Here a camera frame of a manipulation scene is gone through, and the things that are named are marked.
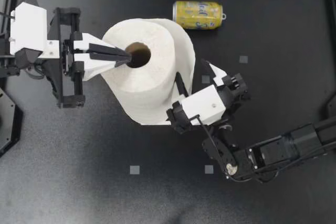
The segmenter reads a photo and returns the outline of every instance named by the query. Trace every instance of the gray square marker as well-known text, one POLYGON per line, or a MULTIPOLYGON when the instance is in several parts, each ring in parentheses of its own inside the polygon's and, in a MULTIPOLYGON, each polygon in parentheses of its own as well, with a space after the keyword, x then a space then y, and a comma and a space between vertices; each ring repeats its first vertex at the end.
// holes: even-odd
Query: gray square marker
POLYGON ((210 76, 202 76, 202 84, 209 84, 210 76))
POLYGON ((140 165, 130 165, 130 174, 139 175, 140 174, 140 165))
POLYGON ((248 56, 244 56, 244 55, 239 56, 239 63, 247 64, 248 63, 248 56))
POLYGON ((214 166, 213 165, 205 165, 204 166, 204 173, 205 174, 213 174, 214 173, 214 166))

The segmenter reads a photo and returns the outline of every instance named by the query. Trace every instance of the hexagonal base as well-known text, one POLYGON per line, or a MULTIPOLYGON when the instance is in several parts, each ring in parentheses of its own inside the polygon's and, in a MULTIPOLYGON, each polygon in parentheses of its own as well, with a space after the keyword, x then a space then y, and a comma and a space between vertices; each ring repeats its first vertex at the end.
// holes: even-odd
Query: hexagonal base
POLYGON ((22 111, 0 89, 0 156, 19 140, 21 123, 22 111))

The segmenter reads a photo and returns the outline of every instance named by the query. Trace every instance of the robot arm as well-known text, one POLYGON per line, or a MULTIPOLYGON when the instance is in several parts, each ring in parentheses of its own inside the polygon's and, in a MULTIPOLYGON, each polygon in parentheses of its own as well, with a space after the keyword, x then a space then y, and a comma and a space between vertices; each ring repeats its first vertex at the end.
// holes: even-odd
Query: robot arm
POLYGON ((277 177, 280 171, 325 155, 336 147, 336 117, 333 117, 248 148, 239 148, 233 138, 231 117, 249 100, 247 86, 241 75, 231 78, 209 62, 203 63, 212 84, 175 102, 167 114, 179 133, 202 126, 207 135, 202 147, 218 162, 227 179, 235 182, 254 179, 265 183, 277 177))
POLYGON ((12 11, 10 37, 3 35, 5 48, 0 77, 19 75, 20 69, 37 67, 51 82, 60 108, 82 107, 82 81, 131 61, 131 55, 99 38, 79 31, 78 8, 56 8, 47 32, 47 11, 36 0, 21 0, 12 11), (61 25, 71 27, 62 39, 61 25), (74 83, 74 94, 63 95, 63 75, 74 83))

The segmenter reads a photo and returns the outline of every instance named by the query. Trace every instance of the yellow can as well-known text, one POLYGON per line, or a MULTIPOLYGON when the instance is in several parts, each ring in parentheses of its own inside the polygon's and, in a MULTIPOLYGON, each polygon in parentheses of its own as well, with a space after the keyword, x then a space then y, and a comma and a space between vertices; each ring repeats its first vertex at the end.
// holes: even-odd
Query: yellow can
POLYGON ((222 5, 216 2, 176 1, 173 20, 185 29, 215 29, 226 19, 222 5))

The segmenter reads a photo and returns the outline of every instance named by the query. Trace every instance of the soda can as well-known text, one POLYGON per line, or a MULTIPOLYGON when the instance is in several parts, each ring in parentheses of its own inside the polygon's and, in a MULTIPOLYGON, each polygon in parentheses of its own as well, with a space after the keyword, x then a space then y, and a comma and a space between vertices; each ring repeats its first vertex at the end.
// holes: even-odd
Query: soda can
POLYGON ((216 2, 176 1, 173 20, 185 29, 215 29, 226 19, 222 5, 216 2))

